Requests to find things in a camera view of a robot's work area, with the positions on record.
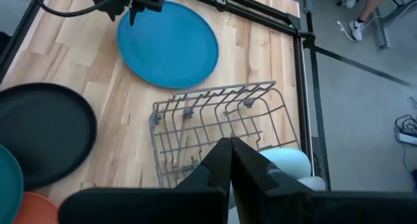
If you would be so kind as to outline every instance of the blue plate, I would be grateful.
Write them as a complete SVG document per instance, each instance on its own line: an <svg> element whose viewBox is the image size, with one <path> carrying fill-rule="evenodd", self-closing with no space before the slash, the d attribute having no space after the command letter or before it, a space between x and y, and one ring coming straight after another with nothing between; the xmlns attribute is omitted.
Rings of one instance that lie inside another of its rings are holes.
<svg viewBox="0 0 417 224"><path fill-rule="evenodd" d="M14 156L0 145L0 223L12 223L23 196L23 175Z"/></svg>
<svg viewBox="0 0 417 224"><path fill-rule="evenodd" d="M193 10L166 1L162 12L127 12L117 30L125 63L154 85L181 89L203 82L218 60L218 43L208 23Z"/></svg>

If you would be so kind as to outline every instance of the person's leg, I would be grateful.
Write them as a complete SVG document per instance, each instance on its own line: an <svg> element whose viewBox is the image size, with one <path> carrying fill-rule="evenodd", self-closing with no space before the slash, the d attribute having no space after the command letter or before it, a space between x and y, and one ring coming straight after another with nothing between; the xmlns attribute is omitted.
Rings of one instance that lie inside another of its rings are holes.
<svg viewBox="0 0 417 224"><path fill-rule="evenodd" d="M359 20L366 21L372 12L385 0L367 0L364 10L359 16Z"/></svg>
<svg viewBox="0 0 417 224"><path fill-rule="evenodd" d="M362 41L362 27L364 22L383 1L384 0L367 0L365 8L359 17L349 23L349 27L351 28L354 39L357 41Z"/></svg>

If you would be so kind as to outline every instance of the plate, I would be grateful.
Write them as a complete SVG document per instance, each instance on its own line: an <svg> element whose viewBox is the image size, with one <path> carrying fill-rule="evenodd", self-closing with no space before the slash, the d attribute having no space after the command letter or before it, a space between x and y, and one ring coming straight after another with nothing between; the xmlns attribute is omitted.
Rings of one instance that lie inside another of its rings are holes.
<svg viewBox="0 0 417 224"><path fill-rule="evenodd" d="M25 192L13 224L58 224L58 208L47 198Z"/></svg>
<svg viewBox="0 0 417 224"><path fill-rule="evenodd" d="M161 12L137 13L130 26L127 12L117 42L127 66L139 77L170 89L202 83L216 67L219 48L210 25L196 12L166 1Z"/></svg>
<svg viewBox="0 0 417 224"><path fill-rule="evenodd" d="M0 145L0 223L12 223L23 195L23 176L14 156Z"/></svg>
<svg viewBox="0 0 417 224"><path fill-rule="evenodd" d="M0 144L17 159L25 190L69 175L89 155L97 121L75 91L29 83L0 92Z"/></svg>

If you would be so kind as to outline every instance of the wooden tabletop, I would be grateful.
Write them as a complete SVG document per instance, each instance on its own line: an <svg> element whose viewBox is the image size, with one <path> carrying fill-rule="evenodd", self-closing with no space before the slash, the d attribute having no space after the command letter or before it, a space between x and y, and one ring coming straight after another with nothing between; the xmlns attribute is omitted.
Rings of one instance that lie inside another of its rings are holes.
<svg viewBox="0 0 417 224"><path fill-rule="evenodd" d="M195 0L170 0L190 7L214 30L220 57L215 71L196 88L256 81L276 81L299 138L293 39ZM299 16L292 0L258 0ZM75 11L91 0L46 0L58 11ZM152 103L167 100L173 90L155 87L124 64L116 42L118 26L103 12L60 18L40 10L2 89L28 82L52 82L81 93L98 119L98 138L86 162L68 177L38 190L54 203L93 186L157 187L158 177L149 134ZM284 135L289 125L281 115Z"/></svg>

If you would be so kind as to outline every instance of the gray wire rack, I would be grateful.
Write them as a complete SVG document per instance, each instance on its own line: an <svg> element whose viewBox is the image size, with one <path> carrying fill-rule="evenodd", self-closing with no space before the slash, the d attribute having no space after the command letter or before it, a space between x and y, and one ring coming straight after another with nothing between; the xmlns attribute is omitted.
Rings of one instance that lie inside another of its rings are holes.
<svg viewBox="0 0 417 224"><path fill-rule="evenodd" d="M239 137L258 151L300 149L295 126L275 84L196 89L153 103L150 130L160 187L178 185L222 137Z"/></svg>

